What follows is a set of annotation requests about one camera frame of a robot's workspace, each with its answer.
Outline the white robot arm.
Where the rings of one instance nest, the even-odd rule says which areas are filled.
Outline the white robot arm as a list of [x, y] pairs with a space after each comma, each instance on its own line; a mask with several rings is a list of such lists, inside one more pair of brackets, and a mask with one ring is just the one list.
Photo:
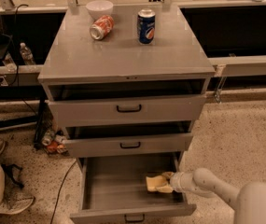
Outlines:
[[249, 182], [236, 188], [210, 170], [198, 168], [191, 173], [164, 172], [148, 177], [147, 188], [161, 193], [189, 191], [203, 197], [216, 194], [234, 210], [233, 224], [266, 224], [266, 183], [263, 182]]

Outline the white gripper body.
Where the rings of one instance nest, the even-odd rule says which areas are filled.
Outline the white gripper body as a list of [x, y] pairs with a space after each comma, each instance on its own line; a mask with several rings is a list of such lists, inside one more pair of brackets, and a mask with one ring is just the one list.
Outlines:
[[184, 173], [174, 173], [170, 178], [170, 186], [175, 192], [183, 192], [185, 187], [183, 186]]

